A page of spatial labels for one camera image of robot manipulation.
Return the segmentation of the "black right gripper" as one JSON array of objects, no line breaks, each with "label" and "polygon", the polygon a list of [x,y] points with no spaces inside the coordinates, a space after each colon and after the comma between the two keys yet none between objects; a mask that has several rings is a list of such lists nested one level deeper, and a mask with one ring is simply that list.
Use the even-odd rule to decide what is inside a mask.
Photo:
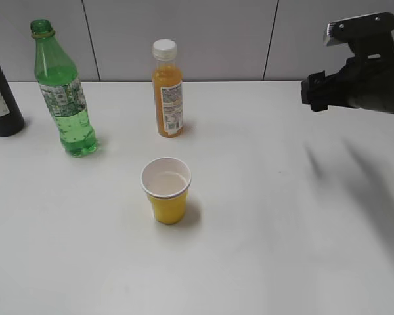
[{"label": "black right gripper", "polygon": [[379,12],[330,22],[326,46],[348,44],[354,54],[332,75],[312,73],[301,101],[314,112],[329,106],[394,114],[394,14]]}]

